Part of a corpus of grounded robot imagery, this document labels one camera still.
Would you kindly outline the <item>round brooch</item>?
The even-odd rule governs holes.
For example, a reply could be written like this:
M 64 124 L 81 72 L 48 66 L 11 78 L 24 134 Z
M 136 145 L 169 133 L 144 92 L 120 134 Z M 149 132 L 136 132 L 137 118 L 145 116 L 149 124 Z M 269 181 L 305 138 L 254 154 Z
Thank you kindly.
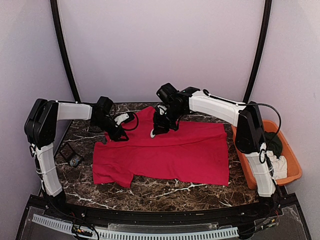
M 153 139 L 158 135 L 158 132 L 156 129 L 152 129 L 150 132 L 150 137 Z

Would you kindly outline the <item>magenta t-shirt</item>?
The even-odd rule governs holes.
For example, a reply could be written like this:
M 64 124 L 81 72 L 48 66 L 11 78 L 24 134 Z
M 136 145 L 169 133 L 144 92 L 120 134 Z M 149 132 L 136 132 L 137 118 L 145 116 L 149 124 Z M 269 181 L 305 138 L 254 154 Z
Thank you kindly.
M 177 131 L 151 138 L 154 108 L 137 113 L 139 125 L 128 141 L 97 142 L 93 182 L 130 188 L 134 176 L 223 185 L 229 183 L 227 133 L 222 123 L 180 122 Z

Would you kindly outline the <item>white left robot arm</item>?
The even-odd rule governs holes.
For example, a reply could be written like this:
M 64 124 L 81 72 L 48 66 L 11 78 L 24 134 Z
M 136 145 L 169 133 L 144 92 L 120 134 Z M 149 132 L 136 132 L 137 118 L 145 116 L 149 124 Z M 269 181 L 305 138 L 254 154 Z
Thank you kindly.
M 70 206 L 61 198 L 65 197 L 59 181 L 54 159 L 54 141 L 57 122 L 64 120 L 90 121 L 92 126 L 106 132 L 115 142 L 128 141 L 127 130 L 122 124 L 135 120 L 134 113 L 111 113 L 114 103 L 101 96 L 97 103 L 64 102 L 38 98 L 24 125 L 31 156 L 35 158 L 36 172 L 41 180 L 42 190 L 51 198 L 51 210 L 60 218 L 67 218 Z

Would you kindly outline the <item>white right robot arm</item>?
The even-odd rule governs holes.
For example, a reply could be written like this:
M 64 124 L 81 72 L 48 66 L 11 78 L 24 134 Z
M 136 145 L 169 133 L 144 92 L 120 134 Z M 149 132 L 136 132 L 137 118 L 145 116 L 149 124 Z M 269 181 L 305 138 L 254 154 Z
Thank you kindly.
M 189 86 L 177 90 L 171 83 L 156 92 L 161 100 L 153 115 L 150 136 L 179 129 L 182 116 L 199 112 L 223 120 L 235 127 L 234 145 L 246 157 L 257 185 L 257 193 L 264 199 L 255 205 L 255 213 L 266 217 L 275 208 L 272 197 L 277 188 L 274 168 L 267 155 L 269 143 L 259 107 L 261 104 L 237 102 L 210 94 L 206 89 Z

